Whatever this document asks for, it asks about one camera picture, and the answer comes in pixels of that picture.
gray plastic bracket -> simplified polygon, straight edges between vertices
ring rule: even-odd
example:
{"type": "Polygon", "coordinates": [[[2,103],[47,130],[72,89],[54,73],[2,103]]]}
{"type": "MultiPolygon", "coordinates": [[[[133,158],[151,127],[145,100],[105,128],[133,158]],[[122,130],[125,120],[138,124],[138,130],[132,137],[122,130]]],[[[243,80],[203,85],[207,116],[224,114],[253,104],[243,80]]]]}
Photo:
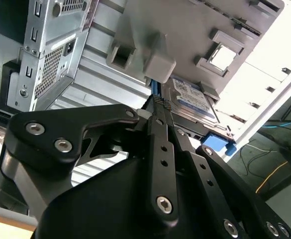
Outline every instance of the gray plastic bracket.
{"type": "Polygon", "coordinates": [[[117,30],[106,63],[116,70],[125,72],[133,60],[136,51],[132,26],[128,17],[121,17],[120,29],[117,30]]]}
{"type": "Polygon", "coordinates": [[[277,17],[280,11],[280,8],[275,6],[269,0],[253,0],[250,2],[250,6],[253,6],[255,9],[261,11],[267,16],[277,17]]]}
{"type": "Polygon", "coordinates": [[[167,52],[166,35],[158,33],[154,40],[151,54],[144,64],[144,75],[164,84],[175,66],[175,59],[169,56],[167,52]]]}

label sticker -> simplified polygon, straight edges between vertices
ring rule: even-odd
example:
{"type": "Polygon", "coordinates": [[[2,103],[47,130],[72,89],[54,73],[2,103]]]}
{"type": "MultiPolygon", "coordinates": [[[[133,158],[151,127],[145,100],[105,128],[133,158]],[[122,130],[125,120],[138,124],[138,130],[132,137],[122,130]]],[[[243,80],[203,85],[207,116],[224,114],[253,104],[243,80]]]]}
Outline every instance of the label sticker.
{"type": "Polygon", "coordinates": [[[198,86],[177,79],[173,79],[173,83],[175,90],[181,94],[180,96],[177,96],[177,100],[180,104],[215,119],[207,99],[204,94],[198,90],[198,86]]]}

screw hole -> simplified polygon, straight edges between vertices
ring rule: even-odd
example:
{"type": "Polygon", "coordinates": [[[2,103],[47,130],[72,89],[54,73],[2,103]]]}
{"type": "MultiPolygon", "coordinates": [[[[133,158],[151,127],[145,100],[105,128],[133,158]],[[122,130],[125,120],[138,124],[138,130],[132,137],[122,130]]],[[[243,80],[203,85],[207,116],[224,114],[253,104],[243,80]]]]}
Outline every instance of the screw hole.
{"type": "Polygon", "coordinates": [[[162,164],[164,167],[169,166],[169,164],[168,164],[165,160],[161,160],[161,164],[162,164]]]}
{"type": "Polygon", "coordinates": [[[165,148],[164,146],[161,146],[161,150],[163,150],[164,152],[167,152],[167,148],[165,148]]]}
{"type": "Polygon", "coordinates": [[[163,125],[164,123],[163,123],[163,121],[161,121],[160,119],[156,119],[155,120],[158,124],[160,124],[160,125],[163,125]]]}
{"type": "Polygon", "coordinates": [[[207,180],[207,184],[208,184],[210,187],[214,186],[213,182],[210,181],[210,180],[207,180]]]}
{"type": "Polygon", "coordinates": [[[125,113],[130,117],[134,117],[134,113],[132,113],[131,111],[126,111],[125,113]]]}
{"type": "Polygon", "coordinates": [[[20,90],[19,91],[19,94],[21,96],[23,96],[24,98],[27,98],[28,97],[28,92],[26,90],[24,90],[24,89],[20,90]]]}

cable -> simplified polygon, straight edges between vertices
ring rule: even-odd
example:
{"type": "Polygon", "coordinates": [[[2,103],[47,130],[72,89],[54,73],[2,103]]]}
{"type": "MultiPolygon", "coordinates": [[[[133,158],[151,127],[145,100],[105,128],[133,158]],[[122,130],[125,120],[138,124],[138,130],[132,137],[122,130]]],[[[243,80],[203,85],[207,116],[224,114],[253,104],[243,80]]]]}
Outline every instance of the cable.
{"type": "Polygon", "coordinates": [[[287,128],[287,127],[283,127],[283,126],[279,126],[279,125],[275,126],[275,128],[285,128],[285,129],[288,129],[291,131],[291,128],[287,128]]]}
{"type": "Polygon", "coordinates": [[[268,177],[267,177],[267,178],[262,182],[262,184],[257,188],[256,193],[259,192],[259,190],[264,186],[264,184],[269,180],[269,178],[270,178],[271,176],[273,176],[275,172],[278,171],[278,169],[280,169],[281,167],[285,166],[287,163],[288,163],[288,161],[287,161],[287,162],[284,162],[283,164],[281,164],[281,165],[279,165],[277,168],[275,168],[275,170],[274,170],[271,174],[269,174],[269,176],[268,176],[268,177]]]}
{"type": "Polygon", "coordinates": [[[248,169],[248,171],[249,171],[250,174],[252,174],[252,175],[254,175],[254,176],[256,176],[256,177],[259,177],[259,178],[261,178],[261,179],[266,179],[266,177],[264,177],[264,176],[261,176],[261,175],[258,175],[258,174],[253,173],[253,172],[250,170],[250,166],[251,166],[252,162],[254,162],[256,159],[261,158],[261,157],[263,157],[263,156],[266,156],[266,155],[269,154],[269,153],[271,153],[271,152],[269,151],[269,152],[261,153],[261,154],[255,156],[255,157],[253,157],[253,158],[251,158],[251,159],[249,160],[249,162],[247,163],[247,169],[248,169]]]}
{"type": "Polygon", "coordinates": [[[269,174],[269,176],[263,181],[263,183],[257,188],[256,193],[259,192],[259,190],[264,186],[264,184],[268,181],[268,179],[273,176],[273,174],[275,172],[277,172],[278,169],[280,169],[281,167],[285,166],[288,162],[284,162],[283,164],[281,164],[280,166],[278,166],[271,174],[269,174]]]}
{"type": "Polygon", "coordinates": [[[264,149],[258,148],[256,146],[253,146],[251,144],[246,144],[246,145],[248,145],[249,147],[255,148],[255,149],[259,150],[259,151],[262,151],[262,152],[271,152],[271,153],[277,153],[278,152],[278,151],[272,151],[272,150],[264,150],[264,149]]]}
{"type": "Polygon", "coordinates": [[[244,166],[245,166],[245,169],[246,169],[246,174],[244,174],[244,176],[248,176],[248,169],[247,169],[247,166],[246,166],[246,163],[245,163],[245,161],[244,161],[244,159],[243,159],[243,155],[242,155],[242,150],[243,150],[243,148],[246,146],[246,144],[244,145],[244,146],[242,146],[241,147],[241,149],[240,149],[240,151],[239,151],[239,156],[240,156],[240,159],[241,159],[241,161],[243,162],[243,164],[244,164],[244,166]]]}
{"type": "Polygon", "coordinates": [[[290,125],[291,123],[284,123],[282,125],[264,125],[262,126],[262,128],[278,128],[278,127],[284,127],[284,126],[288,126],[290,125]]]}

metal bolt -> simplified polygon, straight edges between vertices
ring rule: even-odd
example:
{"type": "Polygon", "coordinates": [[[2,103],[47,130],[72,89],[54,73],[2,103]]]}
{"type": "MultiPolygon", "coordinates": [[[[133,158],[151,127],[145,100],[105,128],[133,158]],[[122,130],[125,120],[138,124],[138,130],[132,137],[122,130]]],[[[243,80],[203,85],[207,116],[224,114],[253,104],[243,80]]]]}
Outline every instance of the metal bolt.
{"type": "Polygon", "coordinates": [[[278,226],[279,226],[279,228],[280,228],[280,230],[286,235],[286,237],[290,237],[290,234],[289,234],[289,232],[287,231],[287,229],[285,229],[284,228],[284,226],[283,225],[281,225],[281,224],[278,224],[278,226]]]}
{"type": "Polygon", "coordinates": [[[62,153],[68,153],[72,149],[72,144],[66,139],[59,139],[55,142],[55,148],[62,153]]]}
{"type": "Polygon", "coordinates": [[[134,114],[131,111],[126,111],[125,113],[130,117],[134,117],[134,114]]]}
{"type": "Polygon", "coordinates": [[[270,222],[267,222],[267,228],[274,236],[279,236],[277,229],[270,222]]]}
{"type": "Polygon", "coordinates": [[[213,155],[213,152],[212,152],[209,148],[205,148],[205,151],[206,151],[209,155],[213,155]]]}
{"type": "Polygon", "coordinates": [[[26,130],[28,133],[33,135],[41,135],[45,132],[45,127],[39,123],[29,123],[26,125],[26,130]]]}
{"type": "Polygon", "coordinates": [[[232,238],[238,238],[238,231],[236,227],[231,223],[230,220],[224,220],[224,227],[226,231],[231,235],[232,238]]]}
{"type": "Polygon", "coordinates": [[[180,128],[177,130],[177,132],[181,135],[185,135],[185,132],[183,130],[181,130],[180,128]]]}
{"type": "Polygon", "coordinates": [[[158,197],[156,199],[156,204],[163,213],[170,214],[172,212],[172,204],[166,197],[158,197]]]}

